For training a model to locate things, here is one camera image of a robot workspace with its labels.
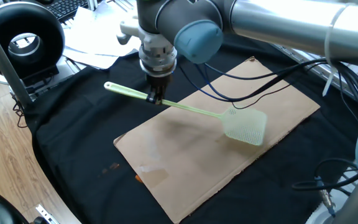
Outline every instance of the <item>white paper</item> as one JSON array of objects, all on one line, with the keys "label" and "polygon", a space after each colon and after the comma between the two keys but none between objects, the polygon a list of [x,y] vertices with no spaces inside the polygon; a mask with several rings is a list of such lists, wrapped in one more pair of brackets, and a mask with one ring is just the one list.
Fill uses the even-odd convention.
[{"label": "white paper", "polygon": [[125,56],[141,44],[137,37],[126,45],[117,40],[119,24],[129,16],[119,6],[105,1],[95,11],[79,7],[71,29],[65,30],[66,46],[93,55]]},{"label": "white paper", "polygon": [[102,69],[107,69],[111,67],[119,58],[118,56],[87,54],[71,49],[69,47],[65,47],[63,55],[76,62]]}]

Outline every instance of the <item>black fabric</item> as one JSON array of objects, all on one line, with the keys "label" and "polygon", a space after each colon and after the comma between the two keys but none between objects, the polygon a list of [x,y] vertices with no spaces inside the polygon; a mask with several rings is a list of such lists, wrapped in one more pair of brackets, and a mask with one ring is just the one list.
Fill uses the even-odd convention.
[{"label": "black fabric", "polygon": [[[233,52],[223,47],[209,62],[220,70],[228,71],[258,52],[270,52],[257,55],[257,59],[271,70],[293,64],[268,44],[238,37],[226,37],[226,42],[240,43],[249,51]],[[269,55],[280,60],[271,60]],[[179,63],[195,83],[205,85],[192,64]],[[314,168],[323,159],[353,160],[358,126],[339,91],[332,88],[322,98],[322,80],[298,75],[302,78],[294,86],[321,109],[182,223],[301,224],[318,206],[316,192],[295,192],[291,184],[312,180]],[[210,73],[213,79],[218,76]],[[148,91],[136,55],[120,58],[108,71],[86,68],[51,89],[25,110],[37,160],[82,223],[171,223],[146,187],[135,180],[136,173],[112,143],[166,107],[106,91],[106,81]],[[179,101],[194,91],[176,70],[166,98]],[[354,102],[348,101],[358,113]],[[111,169],[114,163],[119,167]],[[337,181],[342,170],[337,164],[325,169],[324,181]]]}]

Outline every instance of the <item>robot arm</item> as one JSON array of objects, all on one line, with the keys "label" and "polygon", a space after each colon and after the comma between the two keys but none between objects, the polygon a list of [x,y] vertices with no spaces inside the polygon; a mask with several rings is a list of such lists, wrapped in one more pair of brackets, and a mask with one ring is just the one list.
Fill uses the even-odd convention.
[{"label": "robot arm", "polygon": [[138,19],[123,21],[119,40],[142,40],[140,64],[152,86],[149,101],[159,104],[176,67],[177,53],[207,62],[224,33],[280,44],[358,65],[358,6],[302,0],[138,0]]}]

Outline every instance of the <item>electrical connector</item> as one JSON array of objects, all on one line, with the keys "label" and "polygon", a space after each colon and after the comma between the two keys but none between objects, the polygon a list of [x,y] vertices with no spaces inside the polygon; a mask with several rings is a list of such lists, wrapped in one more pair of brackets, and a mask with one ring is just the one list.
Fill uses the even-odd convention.
[{"label": "electrical connector", "polygon": [[[315,177],[314,180],[317,182],[318,187],[324,185],[320,176]],[[319,190],[319,194],[320,194],[321,199],[323,200],[324,206],[328,209],[328,213],[330,215],[332,215],[333,217],[335,217],[335,210],[334,210],[335,204],[331,200],[331,196],[329,195],[328,191],[327,190]]]}]

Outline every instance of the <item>wooden floor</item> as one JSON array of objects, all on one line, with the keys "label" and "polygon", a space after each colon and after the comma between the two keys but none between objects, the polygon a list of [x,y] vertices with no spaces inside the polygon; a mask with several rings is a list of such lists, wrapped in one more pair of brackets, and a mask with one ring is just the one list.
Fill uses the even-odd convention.
[{"label": "wooden floor", "polygon": [[30,131],[17,127],[14,104],[8,86],[0,84],[0,194],[28,221],[40,216],[35,207],[42,204],[60,224],[79,223],[35,160]]}]

